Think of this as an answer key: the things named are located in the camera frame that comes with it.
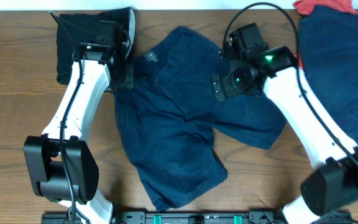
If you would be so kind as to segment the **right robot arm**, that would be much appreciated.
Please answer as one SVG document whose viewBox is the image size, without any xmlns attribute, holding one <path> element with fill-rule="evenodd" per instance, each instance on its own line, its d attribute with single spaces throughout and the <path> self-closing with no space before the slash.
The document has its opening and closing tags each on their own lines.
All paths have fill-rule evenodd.
<svg viewBox="0 0 358 224">
<path fill-rule="evenodd" d="M 287 119 L 313 168 L 300 196 L 275 222 L 337 222 L 337 210 L 358 201 L 358 144 L 318 100 L 289 48 L 270 48 L 256 24 L 227 30 L 221 54 L 229 70 L 211 79 L 217 101 L 265 95 Z"/>
</svg>

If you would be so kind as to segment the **navy blue shorts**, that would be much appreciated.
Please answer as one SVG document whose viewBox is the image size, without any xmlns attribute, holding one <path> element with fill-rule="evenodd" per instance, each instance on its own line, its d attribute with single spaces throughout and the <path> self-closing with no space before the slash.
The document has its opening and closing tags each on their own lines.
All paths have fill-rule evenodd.
<svg viewBox="0 0 358 224">
<path fill-rule="evenodd" d="M 215 99 L 211 77 L 226 73 L 219 47 L 177 27 L 134 60 L 134 87 L 115 93 L 122 145 L 155 209 L 180 208 L 224 182 L 214 130 L 269 149 L 286 119 L 265 96 Z"/>
</svg>

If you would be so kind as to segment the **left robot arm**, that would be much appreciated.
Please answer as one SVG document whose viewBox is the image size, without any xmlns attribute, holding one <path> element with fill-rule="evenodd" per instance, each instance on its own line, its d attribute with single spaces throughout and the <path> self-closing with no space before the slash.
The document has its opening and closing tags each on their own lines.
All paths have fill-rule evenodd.
<svg viewBox="0 0 358 224">
<path fill-rule="evenodd" d="M 28 136 L 24 157 L 34 194 L 67 208 L 59 223 L 117 223 L 112 202 L 98 189 L 99 168 L 88 147 L 90 128 L 106 91 L 130 89 L 127 64 L 135 22 L 100 21 L 95 39 L 72 43 L 71 78 L 41 136 Z"/>
</svg>

